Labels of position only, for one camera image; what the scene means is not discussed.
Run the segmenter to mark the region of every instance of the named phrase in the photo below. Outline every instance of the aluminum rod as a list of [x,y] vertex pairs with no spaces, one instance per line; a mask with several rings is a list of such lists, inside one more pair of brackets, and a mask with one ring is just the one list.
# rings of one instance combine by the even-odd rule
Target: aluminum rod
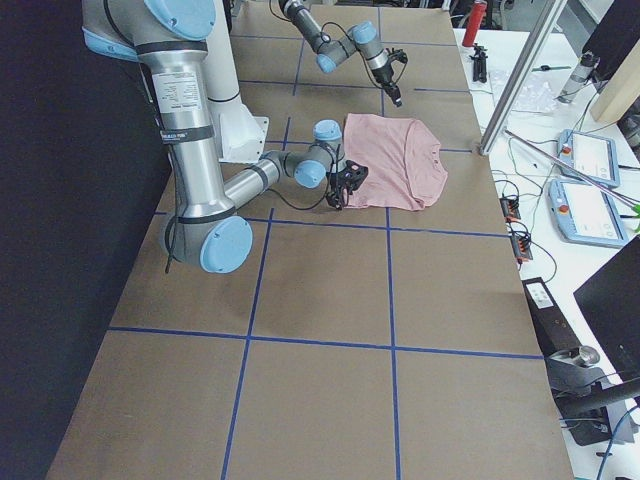
[[542,51],[547,37],[553,30],[566,4],[567,0],[547,0],[547,3],[542,8],[540,17],[522,48],[522,53],[513,68],[509,81],[504,87],[504,92],[482,136],[480,141],[480,153],[482,155],[488,155],[493,148],[498,135],[500,135],[504,127],[507,116],[511,112],[511,108],[513,108],[513,104],[518,95],[520,95],[527,75],[531,72],[538,54]]
[[545,152],[544,150],[539,149],[538,147],[536,147],[533,143],[525,140],[524,138],[516,135],[515,133],[513,133],[510,130],[505,130],[504,133],[506,133],[507,135],[515,138],[516,140],[518,140],[519,142],[524,143],[527,147],[531,148],[532,150],[535,150],[536,152],[538,152],[540,155],[544,155],[547,159],[551,160],[554,164],[558,165],[559,167],[570,171],[571,173],[573,173],[574,175],[576,175],[578,178],[580,178],[581,180],[584,180],[585,182],[593,185],[594,187],[596,187],[597,189],[601,190],[602,192],[606,193],[607,195],[615,198],[616,200],[618,200],[619,202],[621,202],[622,204],[626,205],[627,207],[630,208],[634,208],[635,203],[629,201],[627,198],[623,197],[622,195],[620,195],[617,192],[614,192],[613,190],[608,189],[607,187],[605,187],[604,185],[596,182],[594,179],[592,179],[589,175],[585,175],[584,173],[582,173],[580,170],[576,170],[575,168],[573,168],[571,165],[564,163],[562,160],[560,160],[559,158],[554,157],[553,155],[549,155],[547,152]]

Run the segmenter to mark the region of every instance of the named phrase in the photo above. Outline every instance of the silver robot arm segment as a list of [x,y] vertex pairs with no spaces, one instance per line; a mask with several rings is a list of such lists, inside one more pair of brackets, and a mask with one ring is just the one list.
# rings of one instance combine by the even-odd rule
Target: silver robot arm segment
[[224,182],[202,67],[204,40],[216,21],[212,0],[83,0],[82,7],[90,50],[148,69],[145,81],[176,180],[176,214],[167,216],[161,238],[170,260],[207,272],[237,269],[253,242],[238,208],[282,174],[293,172],[306,187],[317,186],[332,166],[336,172],[330,178],[338,174],[338,155],[327,157],[338,141],[334,132],[331,138],[316,138],[306,154],[270,152]]
[[382,47],[380,37],[369,21],[351,27],[339,40],[332,40],[322,30],[302,0],[279,0],[282,13],[302,33],[302,36],[317,54],[316,62],[324,73],[331,73],[338,65],[356,52],[365,59],[373,78],[397,107],[402,105],[400,89],[393,79],[392,63],[406,64],[408,58],[403,50],[389,51]]

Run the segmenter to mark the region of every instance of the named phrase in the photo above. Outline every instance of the black curtain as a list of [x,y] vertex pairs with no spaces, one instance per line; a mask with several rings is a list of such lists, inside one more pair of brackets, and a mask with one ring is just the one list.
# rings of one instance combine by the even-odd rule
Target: black curtain
[[43,478],[169,176],[80,2],[0,2],[0,478]]

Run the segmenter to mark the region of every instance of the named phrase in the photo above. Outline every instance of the blue tape line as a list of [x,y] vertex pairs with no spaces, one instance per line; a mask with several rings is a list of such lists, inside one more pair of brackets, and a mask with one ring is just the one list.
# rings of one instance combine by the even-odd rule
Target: blue tape line
[[300,37],[276,37],[270,35],[231,35],[230,38],[257,38],[260,40],[300,40]]
[[400,457],[400,416],[398,408],[398,368],[396,359],[396,319],[393,296],[393,258],[391,254],[391,214],[389,207],[385,208],[387,230],[387,278],[389,285],[389,328],[391,336],[391,382],[393,389],[393,432],[395,437],[396,480],[402,479],[402,464]]
[[542,355],[528,355],[524,353],[478,352],[473,350],[406,347],[406,346],[400,346],[400,345],[396,346],[395,350],[400,352],[436,353],[439,355],[462,355],[467,357],[513,358],[513,359],[519,359],[519,360],[544,360],[544,357]]
[[[264,219],[247,218],[246,220],[253,220],[258,222],[264,222]],[[483,233],[483,232],[459,232],[455,230],[437,230],[432,228],[404,228],[404,227],[382,227],[379,225],[359,225],[349,223],[316,223],[316,222],[303,222],[300,220],[278,220],[273,219],[271,223],[277,223],[281,225],[301,225],[308,227],[333,227],[333,228],[355,228],[365,230],[390,230],[392,232],[408,232],[408,233],[435,233],[441,235],[463,235],[471,237],[489,237],[489,238],[509,238],[506,233]]]
[[300,67],[302,66],[302,53],[304,52],[304,38],[302,39],[302,45],[300,46],[300,55],[298,56],[298,68],[296,69],[296,78],[293,84],[293,93],[292,95],[296,96],[296,91],[298,90],[298,79],[300,78]]
[[378,87],[374,87],[373,85],[341,85],[341,84],[331,84],[331,83],[309,83],[309,82],[298,82],[298,85],[301,87],[324,87],[324,88],[361,88],[364,90],[379,90]]
[[294,85],[294,82],[283,82],[278,80],[238,80],[238,83],[257,83],[258,85]]
[[249,358],[249,347],[251,345],[251,333],[255,321],[256,310],[258,307],[258,298],[260,296],[260,287],[262,285],[262,274],[267,257],[267,249],[269,247],[269,236],[271,234],[271,220],[273,219],[273,208],[269,212],[269,223],[267,224],[267,233],[264,238],[262,247],[262,258],[260,259],[260,269],[258,270],[258,279],[256,281],[256,289],[253,295],[253,305],[251,306],[251,317],[249,319],[249,328],[247,329],[247,339],[244,344],[244,352],[242,354],[242,365],[240,366],[240,376],[238,378],[238,387],[236,388],[236,397],[233,403],[233,413],[231,414],[231,423],[229,425],[229,434],[227,435],[227,446],[224,452],[224,462],[222,464],[221,480],[226,480],[229,468],[229,459],[231,458],[231,447],[233,445],[233,434],[236,428],[236,420],[238,418],[238,408],[240,407],[240,397],[242,396],[242,386],[244,384],[244,375],[247,368],[247,359]]
[[305,338],[284,338],[252,336],[252,340],[269,343],[293,343],[298,345],[318,345],[322,347],[360,348],[365,350],[391,350],[389,345],[377,345],[375,343],[332,342],[324,340],[309,340]]
[[473,153],[469,148],[441,148],[441,152]]
[[449,88],[414,88],[414,92],[446,92],[446,93],[468,93],[471,94],[469,90],[455,90]]
[[430,43],[430,42],[423,43],[423,42],[404,42],[404,41],[394,42],[393,40],[387,40],[382,43],[389,43],[394,45],[420,45],[421,47],[454,47],[456,50],[458,49],[458,46],[452,43]]
[[479,352],[473,350],[455,350],[455,349],[441,349],[441,348],[427,348],[427,347],[410,347],[403,345],[378,345],[374,343],[354,343],[354,342],[332,342],[324,340],[309,340],[305,338],[286,338],[286,337],[266,337],[256,335],[238,335],[233,333],[217,333],[217,332],[202,332],[202,331],[188,331],[188,330],[171,330],[164,328],[146,328],[146,327],[109,327],[107,329],[110,332],[129,332],[129,333],[150,333],[157,335],[176,335],[185,337],[209,337],[209,338],[222,338],[231,340],[251,340],[256,342],[266,343],[294,343],[300,345],[318,345],[324,347],[342,347],[342,348],[359,348],[363,350],[396,350],[402,352],[413,353],[433,353],[442,355],[462,355],[473,357],[493,357],[493,358],[515,358],[522,360],[542,360],[541,355],[529,355],[523,353],[501,353],[501,352]]
[[284,138],[282,139],[282,150],[287,149],[289,143],[289,128],[291,127],[291,117],[287,117],[287,125],[284,127]]
[[159,335],[177,335],[183,337],[210,337],[210,338],[225,338],[234,340],[245,340],[245,335],[238,335],[233,333],[215,333],[215,332],[199,332],[189,330],[172,330],[166,328],[144,328],[144,327],[109,327],[107,329],[110,332],[132,332],[132,333],[156,333]]
[[[378,8],[378,26],[380,26],[382,24],[381,19],[380,19],[380,7]],[[300,37],[278,37],[278,36],[271,36],[271,35],[243,35],[243,34],[237,34],[237,35],[232,35],[229,34],[230,38],[249,38],[249,39],[260,39],[260,40],[300,40]],[[454,47],[454,48],[458,48],[458,46],[456,44],[452,44],[452,43],[431,43],[431,42],[405,42],[405,41],[393,41],[393,40],[385,40],[382,41],[383,44],[394,44],[394,45],[420,45],[420,46],[424,46],[424,47]]]
[[307,227],[336,227],[336,228],[357,228],[368,230],[386,230],[386,227],[380,227],[375,225],[350,225],[348,223],[315,223],[315,222],[302,222],[299,220],[278,220],[274,219],[273,223],[282,225],[301,225]]

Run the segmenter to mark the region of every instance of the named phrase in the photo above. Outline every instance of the silver cylinder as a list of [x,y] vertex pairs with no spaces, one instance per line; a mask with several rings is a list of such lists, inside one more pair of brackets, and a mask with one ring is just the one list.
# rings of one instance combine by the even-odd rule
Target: silver cylinder
[[573,99],[576,98],[578,92],[589,81],[589,78],[593,73],[593,69],[597,64],[598,58],[595,57],[593,53],[583,53],[582,57],[580,57],[580,63],[576,65],[576,68],[569,76],[567,83],[564,84],[564,87],[560,92],[560,96],[558,96],[558,100],[562,103],[573,102]]
[[225,182],[225,193],[236,208],[249,203],[280,180],[280,153],[284,152],[267,152],[258,163]]
[[[164,50],[140,54],[149,66],[165,130],[210,128],[202,60],[206,51]],[[177,143],[173,146],[184,181],[186,205],[182,217],[199,218],[234,207],[224,193],[224,181],[213,139]]]

